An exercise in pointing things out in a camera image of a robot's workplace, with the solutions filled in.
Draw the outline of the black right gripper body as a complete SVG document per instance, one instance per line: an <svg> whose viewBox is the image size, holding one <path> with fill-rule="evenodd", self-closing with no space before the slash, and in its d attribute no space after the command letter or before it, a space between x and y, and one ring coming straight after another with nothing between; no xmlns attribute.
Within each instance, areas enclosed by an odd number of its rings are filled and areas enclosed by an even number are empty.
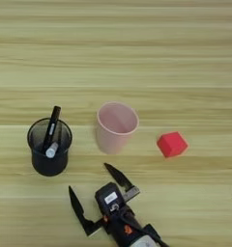
<svg viewBox="0 0 232 247"><path fill-rule="evenodd" d="M142 227L128 206L128 201L139 194L134 187L122 194L117 185L101 189L101 214L103 226L118 247L162 247L162 240L151 224Z"/></svg>

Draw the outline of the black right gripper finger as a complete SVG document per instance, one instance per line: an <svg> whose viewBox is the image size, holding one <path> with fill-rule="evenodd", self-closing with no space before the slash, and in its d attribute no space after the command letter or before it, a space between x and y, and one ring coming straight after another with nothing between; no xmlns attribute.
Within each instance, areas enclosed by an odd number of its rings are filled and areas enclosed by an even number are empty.
<svg viewBox="0 0 232 247"><path fill-rule="evenodd" d="M131 191L134 188L134 185L128 180L128 178L118 169L113 167L111 164L105 163L105 168L109 174L117 181L117 183L125 188L126 192Z"/></svg>
<svg viewBox="0 0 232 247"><path fill-rule="evenodd" d="M77 199L73 189L69 187L69 195L71 199L72 209L78 218L84 232L87 236L92 235L97 230L99 230L102 227L102 220L98 220L97 222L93 222L92 220L88 220L84 216L84 209L80 203L80 201Z"/></svg>

